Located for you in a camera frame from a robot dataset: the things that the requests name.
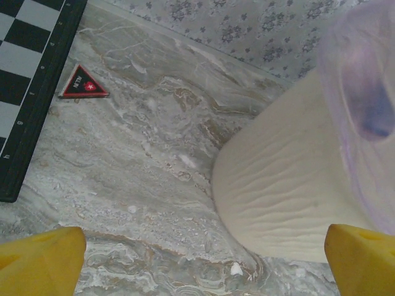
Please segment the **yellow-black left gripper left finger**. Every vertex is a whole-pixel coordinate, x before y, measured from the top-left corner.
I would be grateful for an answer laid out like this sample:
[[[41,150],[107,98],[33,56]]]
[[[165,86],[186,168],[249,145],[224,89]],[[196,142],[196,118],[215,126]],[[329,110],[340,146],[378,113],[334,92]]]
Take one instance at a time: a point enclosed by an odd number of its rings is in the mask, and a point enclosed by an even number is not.
[[[85,251],[75,226],[1,244],[1,295],[73,295]]]

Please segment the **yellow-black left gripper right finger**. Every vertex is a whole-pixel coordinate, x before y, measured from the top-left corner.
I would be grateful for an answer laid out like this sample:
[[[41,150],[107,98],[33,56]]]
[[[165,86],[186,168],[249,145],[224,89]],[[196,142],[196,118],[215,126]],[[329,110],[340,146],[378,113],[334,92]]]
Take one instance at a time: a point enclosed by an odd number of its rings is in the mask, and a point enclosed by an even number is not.
[[[394,236],[332,224],[324,249],[342,296],[394,295]]]

